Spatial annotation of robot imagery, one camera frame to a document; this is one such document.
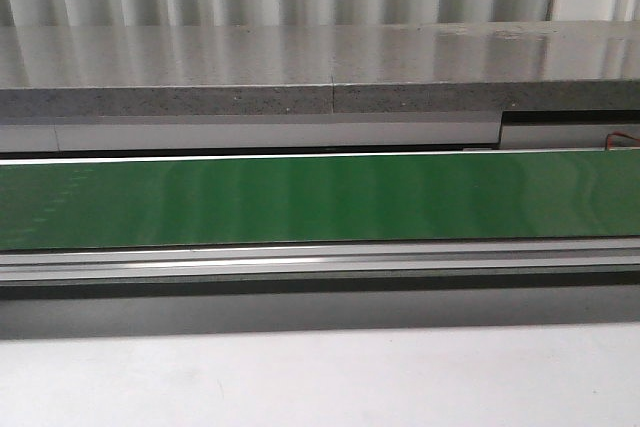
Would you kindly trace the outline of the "white panel under shelf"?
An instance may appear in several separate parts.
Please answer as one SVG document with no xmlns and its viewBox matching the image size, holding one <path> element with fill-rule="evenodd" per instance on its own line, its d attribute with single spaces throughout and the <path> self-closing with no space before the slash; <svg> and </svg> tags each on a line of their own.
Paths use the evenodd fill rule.
<svg viewBox="0 0 640 427">
<path fill-rule="evenodd" d="M 87 151 L 601 147 L 636 110 L 181 115 L 4 119 L 5 154 Z"/>
</svg>

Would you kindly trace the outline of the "green conveyor belt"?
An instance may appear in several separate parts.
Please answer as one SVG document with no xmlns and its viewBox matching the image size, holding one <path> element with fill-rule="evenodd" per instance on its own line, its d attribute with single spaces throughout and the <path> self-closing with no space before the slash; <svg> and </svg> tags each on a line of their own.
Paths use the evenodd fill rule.
<svg viewBox="0 0 640 427">
<path fill-rule="evenodd" d="M 5 164 L 1 246 L 635 236 L 635 150 Z"/>
</svg>

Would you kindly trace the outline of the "grey stone shelf slab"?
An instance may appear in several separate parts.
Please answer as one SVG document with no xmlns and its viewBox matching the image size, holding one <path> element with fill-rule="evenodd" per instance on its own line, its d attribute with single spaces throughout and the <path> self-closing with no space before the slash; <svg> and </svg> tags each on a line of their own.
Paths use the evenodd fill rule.
<svg viewBox="0 0 640 427">
<path fill-rule="evenodd" d="M 637 22 L 1 31 L 9 118 L 638 106 Z"/>
</svg>

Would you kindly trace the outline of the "aluminium conveyor front rail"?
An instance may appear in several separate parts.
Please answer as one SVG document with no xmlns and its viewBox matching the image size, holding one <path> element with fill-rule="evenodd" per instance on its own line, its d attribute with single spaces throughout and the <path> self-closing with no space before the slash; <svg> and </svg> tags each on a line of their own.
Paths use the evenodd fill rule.
<svg viewBox="0 0 640 427">
<path fill-rule="evenodd" d="M 346 243 L 4 253 L 4 281 L 168 278 L 350 272 L 467 273 L 474 269 L 602 271 L 639 266 L 627 238 Z"/>
</svg>

